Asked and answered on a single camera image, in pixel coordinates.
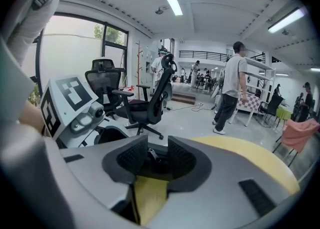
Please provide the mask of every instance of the yellow fabric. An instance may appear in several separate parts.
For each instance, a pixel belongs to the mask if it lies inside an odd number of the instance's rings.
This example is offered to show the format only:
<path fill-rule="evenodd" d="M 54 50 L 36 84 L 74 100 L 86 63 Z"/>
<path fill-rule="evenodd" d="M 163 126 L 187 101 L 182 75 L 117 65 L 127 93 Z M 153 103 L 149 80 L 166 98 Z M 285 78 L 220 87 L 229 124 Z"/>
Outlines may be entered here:
<path fill-rule="evenodd" d="M 291 170 L 272 152 L 242 139 L 228 136 L 204 136 L 192 140 L 228 150 L 241 155 L 270 175 L 280 185 L 294 194 L 300 190 Z M 145 226 L 165 205 L 167 181 L 137 176 L 134 183 L 135 201 L 140 216 L 140 224 Z"/>
<path fill-rule="evenodd" d="M 289 120 L 291 118 L 292 112 L 284 109 L 283 107 L 279 106 L 275 112 L 275 116 L 277 116 L 280 121 L 281 120 Z"/>

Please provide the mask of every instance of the white sneaker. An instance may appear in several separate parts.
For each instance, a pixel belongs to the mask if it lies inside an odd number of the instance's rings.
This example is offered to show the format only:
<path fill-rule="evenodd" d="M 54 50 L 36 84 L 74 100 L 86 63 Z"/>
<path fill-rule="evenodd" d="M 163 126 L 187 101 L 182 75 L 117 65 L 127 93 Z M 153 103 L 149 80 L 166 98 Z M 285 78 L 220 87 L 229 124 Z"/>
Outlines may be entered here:
<path fill-rule="evenodd" d="M 213 132 L 214 132 L 214 133 L 217 133 L 217 134 L 220 134 L 220 135 L 226 134 L 226 132 L 224 132 L 223 130 L 218 131 L 218 130 L 216 130 L 216 128 L 213 129 Z"/>

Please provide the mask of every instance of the pink chair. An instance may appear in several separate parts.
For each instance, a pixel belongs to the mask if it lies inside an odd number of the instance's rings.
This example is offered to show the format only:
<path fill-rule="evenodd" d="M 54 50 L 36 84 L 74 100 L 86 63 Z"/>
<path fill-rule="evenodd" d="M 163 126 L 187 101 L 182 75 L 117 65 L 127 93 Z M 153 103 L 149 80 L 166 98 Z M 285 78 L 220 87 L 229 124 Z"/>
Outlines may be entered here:
<path fill-rule="evenodd" d="M 292 153 L 293 150 L 296 151 L 295 156 L 292 161 L 289 163 L 288 167 L 296 158 L 297 154 L 300 153 L 305 147 L 308 139 L 320 128 L 320 124 L 317 123 L 315 119 L 308 119 L 304 122 L 295 122 L 289 119 L 286 125 L 283 127 L 282 136 L 277 139 L 276 142 L 281 138 L 278 146 L 273 150 L 273 153 L 277 150 L 277 148 L 284 144 L 292 148 L 289 154 Z"/>

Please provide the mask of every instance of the black mesh chair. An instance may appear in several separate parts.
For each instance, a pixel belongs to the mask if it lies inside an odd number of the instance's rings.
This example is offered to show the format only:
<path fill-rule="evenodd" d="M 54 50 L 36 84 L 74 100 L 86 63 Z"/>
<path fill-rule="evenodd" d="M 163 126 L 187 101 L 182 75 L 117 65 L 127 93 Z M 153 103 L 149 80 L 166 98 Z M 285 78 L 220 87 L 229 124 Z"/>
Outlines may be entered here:
<path fill-rule="evenodd" d="M 113 90 L 112 93 L 122 96 L 122 101 L 124 103 L 123 107 L 120 107 L 115 110 L 115 114 L 122 117 L 127 118 L 131 124 L 127 126 L 127 129 L 136 129 L 138 128 L 137 135 L 140 135 L 141 129 L 146 129 L 152 133 L 155 133 L 159 136 L 159 139 L 163 139 L 164 136 L 154 130 L 153 128 L 147 126 L 148 124 L 157 124 L 161 121 L 162 116 L 162 103 L 164 98 L 163 92 L 169 84 L 169 80 L 171 76 L 174 74 L 174 70 L 172 68 L 167 68 L 164 70 L 163 75 L 161 77 L 161 80 L 158 84 L 158 87 L 152 97 L 152 99 L 149 101 L 147 97 L 147 89 L 149 89 L 149 86 L 144 85 L 137 85 L 137 87 L 143 88 L 143 94 L 145 101 L 141 102 L 141 100 L 137 101 L 131 101 L 128 102 L 128 97 L 132 97 L 134 94 L 126 91 L 121 90 Z"/>
<path fill-rule="evenodd" d="M 270 117 L 276 116 L 277 109 L 278 109 L 279 105 L 281 104 L 282 100 L 284 100 L 283 97 L 274 94 L 274 95 L 272 95 L 271 101 L 269 103 L 261 101 L 258 113 L 256 114 L 256 120 L 262 126 L 264 126 L 266 128 L 271 128 L 271 126 L 268 125 L 266 122 L 267 116 L 268 115 L 270 115 Z M 258 120 L 259 112 L 264 113 L 262 121 Z"/>
<path fill-rule="evenodd" d="M 121 104 L 121 98 L 117 94 L 113 94 L 113 90 L 119 89 L 121 72 L 124 69 L 105 69 L 105 70 L 90 70 L 85 72 L 85 78 L 92 89 L 98 96 L 98 102 L 103 105 L 105 116 L 111 116 L 115 119 L 115 109 Z M 107 95 L 109 102 L 104 103 L 104 95 Z"/>
<path fill-rule="evenodd" d="M 114 69 L 115 64 L 111 59 L 99 58 L 92 60 L 91 70 L 104 71 L 107 69 Z"/>

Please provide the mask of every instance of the ceiling light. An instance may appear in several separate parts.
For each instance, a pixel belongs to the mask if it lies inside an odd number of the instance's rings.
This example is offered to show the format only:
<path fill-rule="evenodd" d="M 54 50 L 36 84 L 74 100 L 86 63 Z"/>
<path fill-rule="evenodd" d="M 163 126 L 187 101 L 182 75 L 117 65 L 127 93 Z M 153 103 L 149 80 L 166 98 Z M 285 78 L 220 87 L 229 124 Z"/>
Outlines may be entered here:
<path fill-rule="evenodd" d="M 268 31 L 273 34 L 276 31 L 291 24 L 292 22 L 302 18 L 304 15 L 305 15 L 305 13 L 300 8 L 295 8 L 289 14 L 287 14 L 283 18 L 281 18 L 278 22 L 276 22 L 275 24 L 270 26 L 268 28 Z"/>
<path fill-rule="evenodd" d="M 167 0 L 167 1 L 170 4 L 171 9 L 173 10 L 173 13 L 176 16 L 183 15 L 178 0 Z"/>

